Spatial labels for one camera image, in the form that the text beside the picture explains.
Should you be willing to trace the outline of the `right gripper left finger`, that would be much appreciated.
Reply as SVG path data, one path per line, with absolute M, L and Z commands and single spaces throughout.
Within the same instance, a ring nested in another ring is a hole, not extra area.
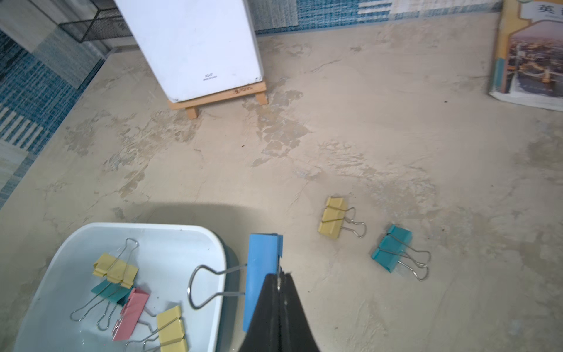
M 278 276 L 268 274 L 239 351 L 279 351 L 279 349 Z

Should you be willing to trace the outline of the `white plastic storage box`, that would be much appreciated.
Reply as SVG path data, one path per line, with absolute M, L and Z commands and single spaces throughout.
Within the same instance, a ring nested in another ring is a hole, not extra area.
M 199 226 L 93 223 L 60 246 L 16 338 L 17 351 L 140 351 L 158 345 L 158 313 L 179 307 L 190 351 L 214 351 L 225 280 L 224 247 Z M 118 299 L 146 293 L 141 324 L 112 336 Z

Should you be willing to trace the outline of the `pink binder clip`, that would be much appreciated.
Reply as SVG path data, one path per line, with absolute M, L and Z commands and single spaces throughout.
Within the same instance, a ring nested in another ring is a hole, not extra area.
M 128 300 L 120 312 L 120 318 L 112 330 L 113 341 L 129 340 L 139 323 L 148 327 L 151 332 L 154 332 L 151 325 L 139 321 L 139 318 L 145 311 L 149 297 L 149 293 L 136 287 L 130 292 Z

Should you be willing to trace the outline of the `green binder clip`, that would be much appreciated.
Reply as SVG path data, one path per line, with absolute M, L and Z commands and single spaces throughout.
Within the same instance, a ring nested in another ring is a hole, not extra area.
M 93 310 L 104 306 L 96 327 L 99 331 L 107 331 L 114 313 L 125 304 L 130 292 L 130 288 L 105 280 L 90 291 L 93 297 L 86 304 L 72 311 L 69 318 L 73 322 L 82 322 Z

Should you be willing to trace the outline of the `blue binder clip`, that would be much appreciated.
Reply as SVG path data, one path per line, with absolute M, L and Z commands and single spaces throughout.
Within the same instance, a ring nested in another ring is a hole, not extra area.
M 249 331 L 252 318 L 260 297 L 265 278 L 270 275 L 278 275 L 280 272 L 280 259 L 283 256 L 283 236 L 272 234 L 251 234 L 249 238 L 248 260 L 246 264 L 216 271 L 207 265 L 198 265 L 192 272 L 187 287 L 187 297 L 192 309 L 202 309 L 216 297 L 239 297 L 244 296 L 243 331 Z M 193 301 L 193 289 L 195 277 L 200 270 L 205 270 L 216 276 L 231 274 L 246 269 L 246 289 L 240 291 L 215 291 L 201 304 Z

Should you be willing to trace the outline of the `teal binder clip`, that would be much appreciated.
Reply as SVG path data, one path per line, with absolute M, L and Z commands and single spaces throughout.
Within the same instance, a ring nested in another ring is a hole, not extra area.
M 432 255 L 428 250 L 413 248 L 412 240 L 413 233 L 410 230 L 391 224 L 371 254 L 371 259 L 389 273 L 400 265 L 409 270 L 419 282 L 423 282 L 430 275 Z

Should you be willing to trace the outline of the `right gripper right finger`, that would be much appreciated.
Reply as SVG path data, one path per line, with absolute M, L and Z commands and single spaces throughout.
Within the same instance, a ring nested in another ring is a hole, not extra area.
M 284 271 L 279 276 L 279 351 L 320 351 L 293 277 Z

